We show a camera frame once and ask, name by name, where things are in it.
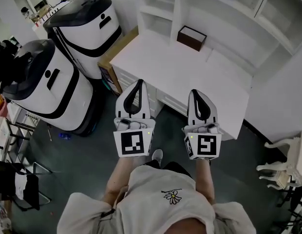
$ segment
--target person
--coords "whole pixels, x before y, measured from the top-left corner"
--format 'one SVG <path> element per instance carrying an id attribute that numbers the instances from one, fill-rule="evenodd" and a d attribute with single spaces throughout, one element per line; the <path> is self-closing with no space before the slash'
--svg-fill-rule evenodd
<path id="1" fill-rule="evenodd" d="M 13 59 L 14 55 L 8 49 L 4 48 L 0 42 L 0 82 L 10 75 L 9 68 L 12 65 Z"/>
<path id="2" fill-rule="evenodd" d="M 208 160 L 196 160 L 196 179 L 178 163 L 160 169 L 163 151 L 134 169 L 121 157 L 98 201 L 70 196 L 57 234 L 255 234 L 242 205 L 215 204 Z"/>
<path id="3" fill-rule="evenodd" d="M 34 25 L 34 22 L 32 21 L 33 18 L 33 12 L 31 10 L 29 10 L 27 7 L 23 7 L 21 9 L 21 13 L 23 14 L 25 20 L 28 22 L 28 24 L 30 24 L 31 26 Z"/>

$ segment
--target flower print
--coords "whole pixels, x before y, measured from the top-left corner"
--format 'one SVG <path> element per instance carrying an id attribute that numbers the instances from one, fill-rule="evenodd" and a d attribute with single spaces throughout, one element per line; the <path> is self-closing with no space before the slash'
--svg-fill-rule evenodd
<path id="1" fill-rule="evenodd" d="M 177 191 L 172 191 L 172 192 L 168 192 L 164 198 L 168 199 L 170 201 L 170 204 L 177 204 L 180 200 L 181 197 L 177 196 L 178 192 Z"/>

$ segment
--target white cabinet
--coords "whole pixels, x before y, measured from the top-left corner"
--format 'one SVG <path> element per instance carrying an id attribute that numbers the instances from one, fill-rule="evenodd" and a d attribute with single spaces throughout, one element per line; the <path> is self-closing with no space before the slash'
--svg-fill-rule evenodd
<path id="1" fill-rule="evenodd" d="M 302 44 L 302 0 L 264 0 L 256 20 L 289 53 Z"/>
<path id="2" fill-rule="evenodd" d="M 148 83 L 163 104 L 187 115 L 191 89 L 217 108 L 223 140 L 237 138 L 253 78 L 267 82 L 302 45 L 302 0 L 136 0 L 139 36 L 112 61 L 122 88 Z M 197 52 L 177 42 L 184 26 L 207 35 Z"/>
<path id="3" fill-rule="evenodd" d="M 133 76 L 132 74 L 116 67 L 115 65 L 113 66 L 113 69 L 123 91 L 125 91 L 125 89 L 127 89 L 133 82 L 139 79 L 138 77 Z M 157 100 L 155 87 L 147 83 L 147 89 L 150 105 L 150 114 L 152 117 L 156 118 L 161 109 L 163 108 L 164 104 Z M 133 101 L 133 104 L 135 106 L 138 106 L 138 98 L 139 91 L 136 93 L 135 99 Z"/>

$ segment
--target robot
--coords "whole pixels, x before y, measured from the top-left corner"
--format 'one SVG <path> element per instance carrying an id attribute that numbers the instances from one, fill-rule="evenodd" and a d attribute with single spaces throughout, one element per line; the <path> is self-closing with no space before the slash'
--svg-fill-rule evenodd
<path id="1" fill-rule="evenodd" d="M 139 92 L 138 107 L 132 105 Z M 119 157 L 148 156 L 155 120 L 151 119 L 148 91 L 143 80 L 132 83 L 117 99 L 114 139 Z M 189 159 L 214 159 L 219 156 L 221 134 L 217 109 L 200 91 L 191 90 L 188 99 L 188 125 L 182 131 Z"/>

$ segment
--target white desk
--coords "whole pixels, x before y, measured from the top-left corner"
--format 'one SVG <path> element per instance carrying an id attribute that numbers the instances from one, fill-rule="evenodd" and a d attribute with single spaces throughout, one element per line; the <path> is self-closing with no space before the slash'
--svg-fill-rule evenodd
<path id="1" fill-rule="evenodd" d="M 201 91 L 216 105 L 223 140 L 238 137 L 252 76 L 218 52 L 208 47 L 197 52 L 179 42 L 169 45 L 160 34 L 146 31 L 110 63 L 119 80 L 122 71 L 143 79 L 156 89 L 156 99 L 169 106 L 163 94 L 187 108 L 190 91 Z"/>

